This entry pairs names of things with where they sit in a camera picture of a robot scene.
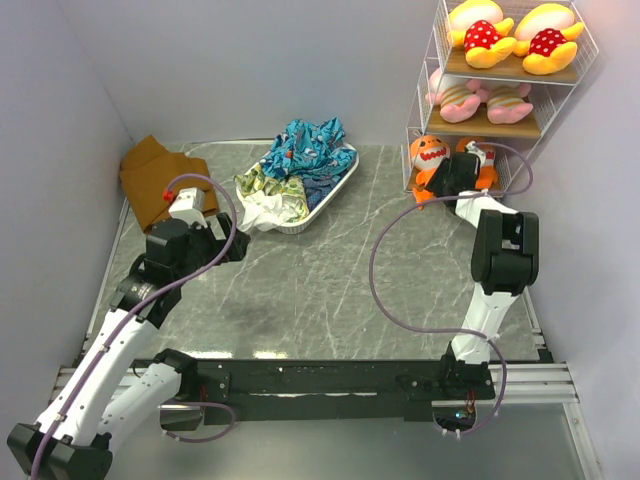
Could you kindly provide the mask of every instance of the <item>blue patterned cloth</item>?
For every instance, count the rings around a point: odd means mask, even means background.
[[[337,183],[340,174],[356,158],[355,150],[342,145],[344,136],[337,117],[320,126],[294,120],[273,140],[269,153],[260,160],[262,171],[277,180],[299,175],[303,180]]]
[[[324,200],[327,195],[334,189],[334,187],[338,184],[342,177],[347,174],[348,170],[345,170],[340,175],[338,181],[335,181],[333,178],[329,178],[326,180],[314,180],[313,178],[305,178],[302,180],[304,184],[304,193],[307,196],[307,205],[309,207],[309,211],[312,212],[322,200]]]

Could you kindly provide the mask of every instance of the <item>pink plush toy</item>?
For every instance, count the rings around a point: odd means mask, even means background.
[[[478,79],[442,75],[438,68],[429,77],[430,93],[427,101],[440,105],[440,116],[445,122],[458,123],[470,118],[482,103],[476,91],[480,88]]]
[[[517,123],[529,115],[533,105],[523,100],[529,95],[528,83],[484,81],[476,91],[487,104],[487,118],[493,124]]]

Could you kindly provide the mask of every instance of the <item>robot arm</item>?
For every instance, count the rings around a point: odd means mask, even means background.
[[[146,239],[146,253],[133,263],[129,275],[118,285],[104,324],[60,395],[38,417],[35,425],[18,424],[8,445],[23,471],[30,473],[35,451],[54,421],[62,420],[47,444],[40,478],[50,480],[103,479],[127,436],[157,407],[170,399],[197,399],[197,362],[167,349],[154,358],[145,375],[111,402],[111,398],[138,351],[155,335],[171,309],[180,301],[174,288],[150,302],[118,333],[110,347],[104,342],[127,313],[153,292],[195,272],[215,258],[226,240],[217,240],[202,215],[204,194],[181,190],[172,203],[171,218],[154,225]],[[217,220],[228,237],[231,221],[226,214]],[[226,261],[242,260],[249,237],[236,232]],[[104,352],[92,375],[63,419],[62,404],[80,377]]]
[[[459,195],[447,202],[455,214],[473,225],[476,239],[471,257],[473,296],[462,328],[495,338],[511,305],[538,275],[538,217],[521,213],[473,190],[484,153],[472,142],[467,152],[442,162],[427,189],[436,196]],[[467,365],[490,361],[483,339],[458,334],[451,342],[455,360]]]

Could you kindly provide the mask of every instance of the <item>white cloth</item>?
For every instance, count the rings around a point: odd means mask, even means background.
[[[300,215],[296,211],[300,199],[291,195],[278,193],[266,196],[262,190],[259,190],[246,197],[242,195],[238,197],[244,207],[244,218],[238,226],[241,232],[246,232],[251,227],[266,232]]]

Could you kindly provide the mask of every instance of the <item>yellow plush toy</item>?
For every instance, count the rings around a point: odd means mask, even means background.
[[[465,59],[474,68],[491,68],[513,52],[516,39],[507,37],[513,19],[503,18],[491,0],[467,0],[449,14],[451,41],[464,46]]]
[[[567,67],[576,57],[578,45],[571,41],[584,30],[573,12],[557,3],[544,3],[531,10],[515,32],[514,53],[525,57],[522,67],[534,75],[548,75]]]

